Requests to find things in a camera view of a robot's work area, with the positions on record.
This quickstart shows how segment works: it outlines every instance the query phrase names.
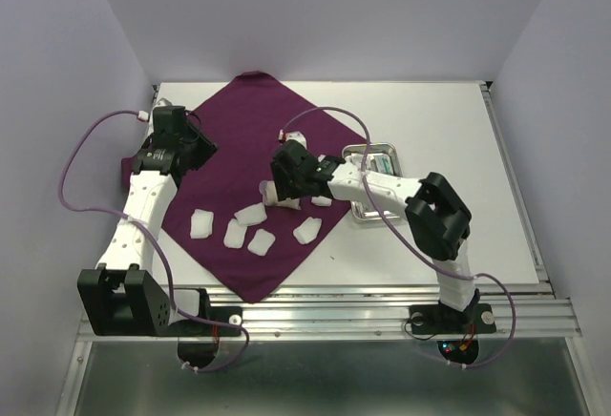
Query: small white object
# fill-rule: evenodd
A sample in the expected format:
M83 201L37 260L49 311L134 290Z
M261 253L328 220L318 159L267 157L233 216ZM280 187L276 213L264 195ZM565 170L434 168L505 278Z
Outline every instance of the small white object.
M304 223L293 230L293 236L300 244L310 244L318 237L322 225L321 218L307 218Z
M204 239L212 235L214 213L196 209L191 216L191 239Z
M265 213L265 206L263 206L263 203L248 206L247 208L238 211L234 216L238 220L238 224L242 227L257 225L267 219L267 214Z
M484 311L483 313L481 313L481 320L486 325L492 325L493 323L495 323L495 315L490 311Z
M149 121L149 113L146 111L138 111L137 117L140 122L148 122Z
M288 141L289 139L299 142L307 149L306 137L302 134L302 132L290 132L284 135L284 141Z
M237 314L233 314L229 317L229 323L232 325L240 325L242 324L242 317Z
M328 208L333 201L327 197L312 197L312 204Z
M259 257L264 257L275 240L276 237L261 228L257 230L255 238L248 244L248 250Z
M246 235L246 227L242 227L237 220L232 218L227 225L227 232L222 243L230 249L241 249L244 245L244 236Z
M298 198L288 198L278 201L278 193L276 192L276 184L273 180L262 180L259 184L259 192L263 196L263 204L265 206L280 206L282 208L301 210Z

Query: cable connector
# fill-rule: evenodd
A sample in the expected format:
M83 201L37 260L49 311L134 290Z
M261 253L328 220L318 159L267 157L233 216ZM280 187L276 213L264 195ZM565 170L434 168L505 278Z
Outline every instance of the cable connector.
M136 118L140 121L140 122L148 122L149 121L149 117L151 115L149 113L147 113L146 111L138 111L137 112L137 116Z

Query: black bracket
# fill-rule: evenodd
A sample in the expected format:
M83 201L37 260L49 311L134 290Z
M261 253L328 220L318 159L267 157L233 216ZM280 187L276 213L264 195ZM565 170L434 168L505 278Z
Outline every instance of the black bracket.
M198 170L217 152L210 141L188 118L183 106L157 106L153 110L154 132L136 154L132 172L159 171L170 175L177 187L189 170Z
M475 325L477 334L496 332L492 307L479 302L479 291L464 311L456 311L443 303L410 306L410 325L413 335L463 335Z
M77 287L92 329L98 336L212 335L212 327L200 322L182 320L168 325L170 300L146 270L106 270L99 265L95 270L82 270ZM242 318L241 307L211 306L206 290L200 289L199 293L199 317L225 323L233 315ZM240 334L240 330L230 327L221 327L218 332L220 337Z
M328 182L333 172L346 163L338 156L326 156L322 161L299 142L289 139L274 153L271 173L278 200L302 197L332 198Z
M429 173L420 183L416 195L406 200L413 240L433 259L456 260L460 242L470 234L471 211L438 173Z

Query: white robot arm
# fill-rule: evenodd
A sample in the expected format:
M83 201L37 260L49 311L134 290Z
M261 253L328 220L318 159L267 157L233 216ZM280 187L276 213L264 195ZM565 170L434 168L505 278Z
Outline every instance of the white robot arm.
M310 154L299 138L281 141L271 163L278 200L323 196L370 204L360 167L336 156L321 161ZM467 237L471 212L450 183L437 173L426 178L402 178L367 172L367 183L376 204L410 224L417 247L432 258L435 267L457 279L437 273L439 319L431 323L461 331L474 321L479 302L469 262Z
M123 209L128 218L117 224L95 269L82 270L78 278L78 292L96 335L181 333L168 329L181 317L152 277L153 246L133 222L142 223L157 239L183 176L198 170L217 146L192 123L184 107L164 104L152 111L149 134L134 160ZM205 290L176 291L175 297L185 312L206 319L213 316Z

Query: screw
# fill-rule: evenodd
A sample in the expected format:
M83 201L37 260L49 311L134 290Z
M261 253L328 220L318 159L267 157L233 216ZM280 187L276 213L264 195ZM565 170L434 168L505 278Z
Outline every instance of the screw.
M229 317L229 323L232 325L240 325L242 323L242 318L237 314L234 314Z
M495 315L490 311L484 311L483 313L481 313L481 320L486 325L492 325L493 323L495 323Z
M423 318L424 316L422 316L422 313L413 313L411 315L411 323L416 327L419 327L420 325L424 324Z

